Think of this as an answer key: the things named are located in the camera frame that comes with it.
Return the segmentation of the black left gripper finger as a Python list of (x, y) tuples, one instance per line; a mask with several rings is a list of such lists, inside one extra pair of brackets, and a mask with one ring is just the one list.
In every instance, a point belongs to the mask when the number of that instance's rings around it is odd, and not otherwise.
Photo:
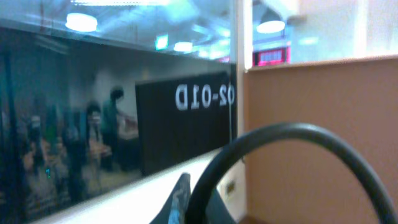
[[(185, 214), (191, 197), (190, 174), (183, 173), (160, 212), (150, 224), (185, 224)], [(205, 210), (204, 224), (236, 224), (219, 192), (214, 189)]]

